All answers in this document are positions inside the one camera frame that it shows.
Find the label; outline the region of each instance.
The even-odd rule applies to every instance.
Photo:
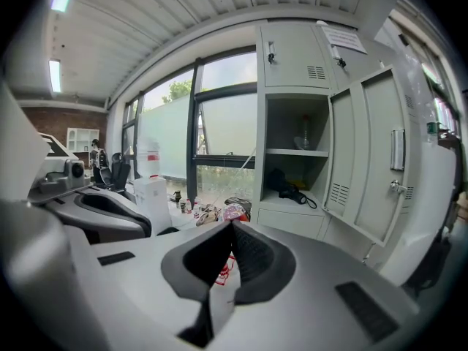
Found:
[[[367,54],[358,35],[326,26],[322,27],[322,29],[331,45],[337,45],[338,47],[349,48]]]

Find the window frame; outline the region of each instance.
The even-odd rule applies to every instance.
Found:
[[[239,56],[246,53],[256,53],[256,45],[248,45],[246,47],[234,48],[232,50],[226,50],[220,53],[216,53],[205,58],[197,58],[195,62],[188,64],[175,72],[171,72],[165,77],[159,79],[157,82],[152,83],[145,90],[140,93],[131,101],[125,104],[125,109],[136,100],[137,113],[133,120],[122,124],[122,140],[121,148],[122,153],[124,152],[124,132],[125,129],[130,127],[134,128],[133,136],[133,155],[124,155],[125,160],[133,160],[134,176],[135,179],[140,178],[137,172],[137,139],[138,139],[138,125],[141,114],[143,112],[145,94],[152,91],[156,87],[168,82],[169,80],[193,69],[192,75],[192,87],[189,95],[189,112],[187,119],[187,141],[186,141],[186,182],[187,182],[187,197],[194,202],[197,195],[197,166],[205,165],[212,167],[234,167],[240,168],[249,158],[248,156],[239,155],[210,155],[210,154],[197,154],[197,140],[198,140],[198,116],[200,113],[200,106],[209,100],[220,99],[224,97],[233,97],[244,94],[255,94],[257,93],[257,82],[241,83],[231,86],[223,86],[215,88],[209,91],[201,91],[203,67],[214,61],[227,59],[233,56]],[[252,156],[250,160],[244,166],[246,169],[254,169],[255,156]]]
[[[143,107],[143,97],[141,92],[138,94],[138,96],[129,102],[125,103],[125,108],[124,108],[124,120],[125,121],[125,111],[127,110],[128,107],[131,107],[134,102],[137,102],[137,111],[135,114],[135,118],[132,119],[131,121],[128,121],[122,125],[122,137],[121,137],[121,153],[122,157],[125,159],[126,162],[130,162],[133,160],[133,175],[134,179],[139,179],[140,175],[138,174],[138,163],[137,163],[137,137],[138,137],[138,123],[140,120],[140,114],[141,110]],[[124,154],[124,141],[125,141],[125,130],[133,127],[133,154]]]
[[[212,155],[198,154],[198,116],[200,115],[200,106],[209,100],[221,99],[225,97],[234,97],[245,94],[257,93],[257,82],[241,83],[231,86],[223,86],[213,90],[201,91],[203,79],[203,67],[214,61],[227,59],[233,56],[239,56],[246,53],[256,53],[257,48],[255,45],[246,47],[235,48],[217,53],[205,58],[197,58],[195,61],[194,76],[192,79],[192,92],[190,93],[189,101],[189,121],[187,127],[187,195],[190,201],[194,201],[197,196],[197,166],[212,166],[212,167],[237,167],[240,168],[244,162],[249,158],[248,156],[240,155]],[[252,156],[246,163],[246,169],[254,169],[255,156]]]

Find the locker door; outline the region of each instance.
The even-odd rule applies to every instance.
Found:
[[[329,88],[322,51],[310,25],[269,23],[261,26],[265,86]],[[268,55],[273,54],[273,61]]]
[[[381,246],[396,223],[408,181],[410,124],[401,95],[388,67],[331,97],[333,153],[324,209]],[[396,146],[393,131],[405,131]],[[390,168],[395,157],[403,170]]]

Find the locker shelf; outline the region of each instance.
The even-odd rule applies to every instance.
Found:
[[[267,148],[266,153],[273,155],[328,157],[328,151],[309,151],[300,149]]]
[[[307,204],[297,204],[291,199],[281,199],[278,192],[270,189],[263,190],[263,198],[260,201],[259,208],[290,214],[325,215],[324,210],[322,210],[322,203],[310,191],[300,190],[300,192],[312,199],[317,204],[317,208],[310,208]]]

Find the black bag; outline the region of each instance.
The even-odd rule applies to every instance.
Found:
[[[317,204],[302,192],[299,192],[296,185],[286,181],[286,175],[280,169],[275,168],[268,174],[266,186],[269,189],[279,192],[279,197],[281,198],[287,197],[294,200],[297,204],[307,203],[310,208],[317,208]]]

